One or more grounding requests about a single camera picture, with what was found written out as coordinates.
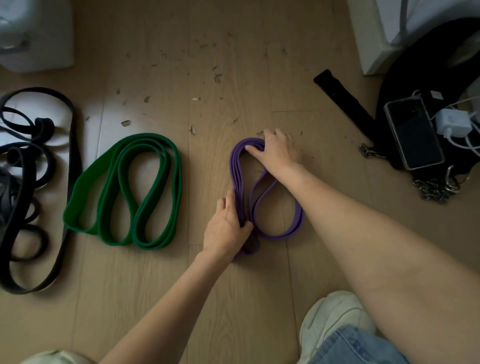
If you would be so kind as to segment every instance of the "phone charger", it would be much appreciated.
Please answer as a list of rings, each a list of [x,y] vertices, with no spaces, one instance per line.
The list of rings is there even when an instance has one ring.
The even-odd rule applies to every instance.
[[[472,131],[470,116],[467,111],[457,109],[441,109],[436,117],[437,134],[445,135],[450,129],[451,136],[465,138]]]

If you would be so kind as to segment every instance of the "green resistance band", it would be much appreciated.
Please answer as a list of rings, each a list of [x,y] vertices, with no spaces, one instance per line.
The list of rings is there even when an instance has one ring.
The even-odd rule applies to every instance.
[[[171,169],[170,154],[165,150],[165,146],[173,149],[175,155],[172,182],[172,212],[162,234],[156,240],[148,242],[145,238],[145,227],[160,200]],[[152,188],[138,206],[128,183],[128,170],[133,159],[145,152],[157,153],[160,158],[160,168]],[[88,193],[95,181],[107,170],[107,180],[96,208],[96,221],[92,227],[84,229],[80,225],[79,217],[85,209]],[[181,183],[180,153],[172,141],[153,133],[127,136],[102,154],[78,178],[73,187],[72,197],[63,213],[63,222],[73,231],[98,235],[108,245],[128,245],[133,242],[146,250],[163,248],[170,244],[175,236],[181,198]],[[130,228],[127,236],[121,242],[117,242],[112,236],[110,221],[115,199],[120,192],[125,198],[130,211]]]

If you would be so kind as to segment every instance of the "white sneaker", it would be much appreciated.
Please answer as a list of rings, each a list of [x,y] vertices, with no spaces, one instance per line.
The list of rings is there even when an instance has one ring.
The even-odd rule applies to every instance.
[[[351,292],[333,292],[314,304],[300,328],[301,355],[297,364],[307,364],[323,341],[345,325],[353,325],[372,334],[376,330],[375,323],[358,297]]]
[[[21,364],[93,364],[93,362],[74,352],[53,350],[31,356]]]

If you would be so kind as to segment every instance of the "smartphone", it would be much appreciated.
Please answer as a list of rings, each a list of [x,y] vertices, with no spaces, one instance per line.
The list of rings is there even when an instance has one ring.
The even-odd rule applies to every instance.
[[[384,110],[405,169],[416,170],[445,162],[420,96],[388,102]]]

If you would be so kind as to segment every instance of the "denim shorts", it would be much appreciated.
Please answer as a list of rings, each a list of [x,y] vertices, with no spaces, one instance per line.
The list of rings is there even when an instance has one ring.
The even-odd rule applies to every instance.
[[[385,339],[352,325],[339,328],[317,349],[309,364],[409,364]]]

